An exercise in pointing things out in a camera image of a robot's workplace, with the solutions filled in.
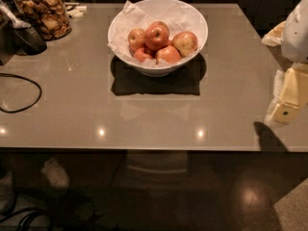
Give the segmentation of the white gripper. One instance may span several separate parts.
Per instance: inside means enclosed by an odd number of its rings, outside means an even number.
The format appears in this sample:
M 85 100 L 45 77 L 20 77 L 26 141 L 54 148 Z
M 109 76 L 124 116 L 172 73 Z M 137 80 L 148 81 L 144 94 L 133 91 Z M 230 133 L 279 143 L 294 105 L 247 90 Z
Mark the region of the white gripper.
M 282 55 L 294 63 L 274 77 L 273 99 L 265 123 L 281 127 L 292 122 L 308 105 L 308 0 L 301 0 L 288 15 L 281 38 Z

